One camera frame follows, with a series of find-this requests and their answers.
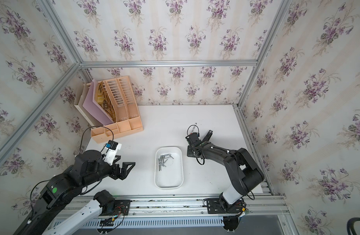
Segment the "white plastic storage tray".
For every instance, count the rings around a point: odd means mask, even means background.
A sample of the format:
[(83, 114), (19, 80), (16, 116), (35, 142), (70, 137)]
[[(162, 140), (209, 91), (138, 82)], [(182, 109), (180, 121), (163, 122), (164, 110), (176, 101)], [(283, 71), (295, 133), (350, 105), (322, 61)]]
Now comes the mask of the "white plastic storage tray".
[[(158, 158), (163, 154), (172, 154), (174, 160), (167, 162), (167, 167), (158, 171)], [(176, 146), (159, 148), (155, 153), (154, 184), (161, 190), (178, 189), (184, 182), (182, 151)]]

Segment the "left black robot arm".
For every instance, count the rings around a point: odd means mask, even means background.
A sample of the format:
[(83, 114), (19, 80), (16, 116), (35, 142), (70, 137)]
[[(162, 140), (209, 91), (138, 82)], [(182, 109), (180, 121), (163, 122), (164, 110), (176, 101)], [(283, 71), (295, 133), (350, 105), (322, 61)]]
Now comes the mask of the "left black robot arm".
[(83, 188), (106, 177), (124, 180), (136, 165), (135, 162), (123, 162), (120, 167), (117, 163), (120, 156), (114, 156), (111, 164), (102, 157), (97, 150), (87, 150), (77, 155), (75, 163), (63, 173), (48, 180), (31, 212), (14, 234), (41, 235), (73, 198), (83, 194)]

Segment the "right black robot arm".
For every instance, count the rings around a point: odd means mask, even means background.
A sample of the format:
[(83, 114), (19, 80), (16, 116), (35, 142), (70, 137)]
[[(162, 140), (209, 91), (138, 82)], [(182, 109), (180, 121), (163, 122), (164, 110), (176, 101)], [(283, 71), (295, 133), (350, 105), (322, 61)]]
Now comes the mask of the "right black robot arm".
[(227, 171), (231, 186), (220, 195), (223, 207), (232, 206), (265, 180), (265, 175), (251, 154), (244, 148), (230, 150), (210, 142), (213, 132), (210, 130), (201, 140), (199, 133), (190, 133), (185, 139), (188, 143), (187, 157), (195, 158), (204, 165), (211, 160), (223, 165)]

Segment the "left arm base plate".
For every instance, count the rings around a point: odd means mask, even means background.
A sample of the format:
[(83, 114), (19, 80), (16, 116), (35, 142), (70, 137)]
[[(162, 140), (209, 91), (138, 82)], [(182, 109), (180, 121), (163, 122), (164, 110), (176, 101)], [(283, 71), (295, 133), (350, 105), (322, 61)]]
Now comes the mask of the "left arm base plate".
[(102, 206), (102, 212), (100, 216), (113, 216), (113, 215), (124, 215), (127, 216), (131, 200), (115, 200), (108, 202)]

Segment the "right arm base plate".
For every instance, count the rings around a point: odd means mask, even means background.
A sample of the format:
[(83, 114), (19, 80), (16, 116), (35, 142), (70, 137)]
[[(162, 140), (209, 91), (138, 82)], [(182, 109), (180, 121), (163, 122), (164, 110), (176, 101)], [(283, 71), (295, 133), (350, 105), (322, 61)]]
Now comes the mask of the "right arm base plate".
[(238, 214), (247, 211), (243, 199), (229, 204), (223, 198), (207, 198), (203, 201), (203, 205), (206, 207), (208, 214)]

